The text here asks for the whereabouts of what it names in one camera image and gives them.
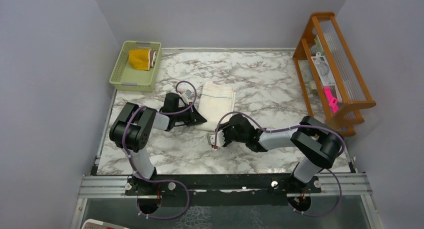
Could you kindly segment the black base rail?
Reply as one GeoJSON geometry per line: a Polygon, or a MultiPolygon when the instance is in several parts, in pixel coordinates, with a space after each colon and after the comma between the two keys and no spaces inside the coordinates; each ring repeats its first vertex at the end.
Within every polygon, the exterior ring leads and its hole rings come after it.
{"type": "Polygon", "coordinates": [[[135,196],[140,206],[287,206],[296,198],[321,193],[318,177],[303,185],[289,173],[265,174],[158,174],[147,182],[129,176],[126,196],[135,196]]]}

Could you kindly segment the green plastic basket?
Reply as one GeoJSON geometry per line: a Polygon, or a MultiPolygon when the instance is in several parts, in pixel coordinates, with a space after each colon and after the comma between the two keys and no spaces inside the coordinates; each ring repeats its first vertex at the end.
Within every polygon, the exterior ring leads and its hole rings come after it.
{"type": "Polygon", "coordinates": [[[154,91],[162,60],[160,42],[127,40],[123,43],[109,78],[118,91],[154,91]]]}

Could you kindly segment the brown yellow bear towel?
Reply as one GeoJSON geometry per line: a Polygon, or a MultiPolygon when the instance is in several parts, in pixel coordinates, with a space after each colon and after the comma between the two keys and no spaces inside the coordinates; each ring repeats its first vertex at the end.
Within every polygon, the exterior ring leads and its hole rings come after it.
{"type": "Polygon", "coordinates": [[[128,63],[132,69],[149,71],[155,66],[158,51],[154,49],[131,49],[128,52],[128,63]]]}

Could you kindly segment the pink plastic item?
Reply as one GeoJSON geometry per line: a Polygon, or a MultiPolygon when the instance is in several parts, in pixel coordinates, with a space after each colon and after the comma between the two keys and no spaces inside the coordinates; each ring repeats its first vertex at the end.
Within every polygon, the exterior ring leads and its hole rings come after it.
{"type": "Polygon", "coordinates": [[[342,97],[337,86],[325,86],[323,88],[329,108],[335,114],[339,110],[339,104],[342,102],[342,97]]]}

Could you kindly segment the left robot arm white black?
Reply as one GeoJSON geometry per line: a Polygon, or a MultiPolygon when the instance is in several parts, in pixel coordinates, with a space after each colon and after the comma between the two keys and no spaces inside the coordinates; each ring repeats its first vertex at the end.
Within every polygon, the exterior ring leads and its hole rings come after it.
{"type": "Polygon", "coordinates": [[[133,168],[132,176],[144,194],[157,189],[157,170],[145,149],[153,129],[169,132],[174,127],[196,126],[207,122],[194,105],[179,93],[167,93],[160,110],[128,102],[118,114],[109,139],[123,149],[133,168]]]}

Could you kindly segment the orange wooden rack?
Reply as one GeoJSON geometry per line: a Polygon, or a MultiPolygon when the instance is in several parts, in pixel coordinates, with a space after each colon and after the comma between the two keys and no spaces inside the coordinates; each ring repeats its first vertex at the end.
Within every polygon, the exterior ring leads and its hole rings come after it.
{"type": "Polygon", "coordinates": [[[362,110],[376,106],[348,47],[334,12],[310,15],[293,57],[307,114],[322,118],[344,137],[356,134],[355,125],[364,123],[362,110]],[[332,113],[323,84],[311,59],[317,52],[326,56],[341,95],[339,110],[332,113]]]}

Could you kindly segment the white packaged item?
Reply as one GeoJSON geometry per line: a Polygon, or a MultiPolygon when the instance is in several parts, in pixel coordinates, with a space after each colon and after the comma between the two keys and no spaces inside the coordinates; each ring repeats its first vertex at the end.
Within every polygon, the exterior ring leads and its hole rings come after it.
{"type": "Polygon", "coordinates": [[[311,59],[322,85],[325,87],[336,86],[336,81],[326,56],[322,55],[320,52],[317,52],[315,56],[311,57],[311,59]]]}

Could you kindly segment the red white box corner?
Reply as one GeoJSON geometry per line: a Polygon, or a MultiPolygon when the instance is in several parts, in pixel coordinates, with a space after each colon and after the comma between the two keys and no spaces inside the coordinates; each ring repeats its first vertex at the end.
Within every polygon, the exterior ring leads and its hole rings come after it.
{"type": "Polygon", "coordinates": [[[83,225],[81,226],[81,229],[128,229],[127,227],[116,225],[100,220],[95,219],[87,219],[83,225]]]}

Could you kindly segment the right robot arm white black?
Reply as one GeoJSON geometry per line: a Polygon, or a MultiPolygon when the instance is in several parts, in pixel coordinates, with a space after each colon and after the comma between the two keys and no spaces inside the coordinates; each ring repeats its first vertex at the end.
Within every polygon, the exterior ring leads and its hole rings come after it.
{"type": "Polygon", "coordinates": [[[238,111],[229,112],[227,116],[228,122],[220,119],[215,131],[208,135],[208,144],[218,149],[236,142],[255,153],[296,147],[305,157],[288,179],[289,188],[296,193],[306,189],[317,173],[331,169],[346,148],[338,132],[312,116],[304,116],[299,124],[280,129],[266,129],[238,111]]]}

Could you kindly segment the cream white towel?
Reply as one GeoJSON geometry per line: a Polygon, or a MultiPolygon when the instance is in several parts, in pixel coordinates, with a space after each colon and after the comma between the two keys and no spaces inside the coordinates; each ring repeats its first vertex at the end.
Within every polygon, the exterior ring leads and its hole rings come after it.
{"type": "Polygon", "coordinates": [[[200,131],[213,132],[220,119],[234,110],[236,92],[232,87],[217,85],[210,81],[203,85],[199,98],[198,112],[206,119],[205,123],[195,125],[200,131]]]}

